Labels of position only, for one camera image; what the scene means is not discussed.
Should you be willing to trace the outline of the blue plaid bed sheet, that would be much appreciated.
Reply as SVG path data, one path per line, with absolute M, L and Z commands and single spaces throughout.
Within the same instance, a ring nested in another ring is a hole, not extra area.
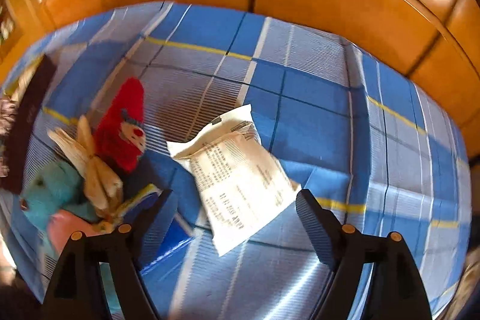
M 145 89 L 145 155 L 179 197 L 194 238 L 145 277 L 166 319 L 306 319 L 328 280 L 293 207 L 228 254 L 212 243 L 193 177 L 168 153 L 216 116 L 251 107 L 265 149 L 337 219 L 397 231 L 433 316 L 452 299 L 467 252 L 470 169 L 461 132 L 413 82 L 355 44 L 237 10 L 152 2 L 73 23 L 30 46 L 58 64 L 28 134 L 24 181 L 61 156 L 50 128 L 102 118 L 135 76 Z

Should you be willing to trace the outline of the white printed wipes pack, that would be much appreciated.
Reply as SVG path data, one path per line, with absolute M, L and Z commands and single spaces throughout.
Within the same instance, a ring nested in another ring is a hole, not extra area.
M 167 147 L 194 177 L 221 257 L 272 222 L 300 190 L 262 146 L 251 105 L 214 118 L 193 140 L 168 141 Z

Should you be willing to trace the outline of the red santa sock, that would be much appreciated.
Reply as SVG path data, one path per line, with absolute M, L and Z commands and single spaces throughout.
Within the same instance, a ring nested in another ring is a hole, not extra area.
M 128 78 L 94 132 L 96 155 L 112 169 L 129 175 L 146 150 L 144 88 Z

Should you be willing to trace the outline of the blue Tempo tissue pack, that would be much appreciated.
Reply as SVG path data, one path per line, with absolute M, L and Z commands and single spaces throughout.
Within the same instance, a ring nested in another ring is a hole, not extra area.
M 194 232 L 177 212 L 177 196 L 149 184 L 125 201 L 115 214 L 115 223 L 140 230 L 134 240 L 137 264 L 142 275 L 164 265 L 194 239 Z

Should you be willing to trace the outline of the gold rectangular tray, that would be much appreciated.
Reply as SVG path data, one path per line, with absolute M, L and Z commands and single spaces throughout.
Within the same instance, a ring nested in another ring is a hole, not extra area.
M 42 54 L 7 90 L 13 113 L 1 132 L 1 188 L 20 194 L 30 136 L 57 65 Z

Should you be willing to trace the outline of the mauve hair scrunchie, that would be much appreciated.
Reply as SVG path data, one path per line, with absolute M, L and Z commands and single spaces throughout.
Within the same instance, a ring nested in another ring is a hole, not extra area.
M 4 140 L 10 134 L 16 121 L 17 105 L 8 96 L 1 96 L 0 137 Z

